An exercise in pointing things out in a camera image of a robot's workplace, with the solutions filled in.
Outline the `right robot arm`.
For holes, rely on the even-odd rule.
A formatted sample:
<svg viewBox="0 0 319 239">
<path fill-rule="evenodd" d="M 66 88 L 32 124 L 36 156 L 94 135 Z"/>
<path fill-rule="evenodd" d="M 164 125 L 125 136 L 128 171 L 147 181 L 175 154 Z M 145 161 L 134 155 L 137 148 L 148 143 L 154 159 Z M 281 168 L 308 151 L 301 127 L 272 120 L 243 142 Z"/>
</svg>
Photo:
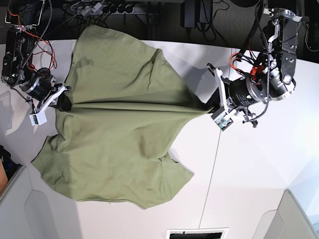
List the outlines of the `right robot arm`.
<svg viewBox="0 0 319 239">
<path fill-rule="evenodd" d="M 20 94 L 32 107 L 40 110 L 45 104 L 61 112 L 71 110 L 72 103 L 66 96 L 70 86 L 56 83 L 51 70 L 57 67 L 52 44 L 45 37 L 53 16 L 52 2 L 45 0 L 11 0 L 8 3 L 5 22 L 11 27 L 7 31 L 5 55 L 0 80 Z M 50 56 L 48 67 L 36 68 L 32 62 L 40 43 L 48 50 L 41 53 Z"/>
</svg>

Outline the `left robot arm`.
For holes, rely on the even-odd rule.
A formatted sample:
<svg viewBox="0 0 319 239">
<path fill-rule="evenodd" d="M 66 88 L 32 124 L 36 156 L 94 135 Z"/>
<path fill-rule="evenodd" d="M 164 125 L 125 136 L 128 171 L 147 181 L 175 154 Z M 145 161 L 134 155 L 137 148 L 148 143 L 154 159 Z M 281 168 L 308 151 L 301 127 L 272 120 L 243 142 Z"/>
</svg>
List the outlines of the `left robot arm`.
<svg viewBox="0 0 319 239">
<path fill-rule="evenodd" d="M 230 68 L 240 78 L 231 81 L 223 77 L 220 68 L 206 65 L 217 84 L 206 104 L 221 130 L 233 124 L 239 113 L 243 113 L 243 123 L 256 127 L 266 109 L 256 115 L 249 107 L 262 102 L 268 108 L 270 101 L 287 98 L 296 87 L 294 74 L 302 16 L 282 0 L 278 4 L 257 0 L 254 5 L 252 28 L 240 51 L 229 57 Z"/>
</svg>

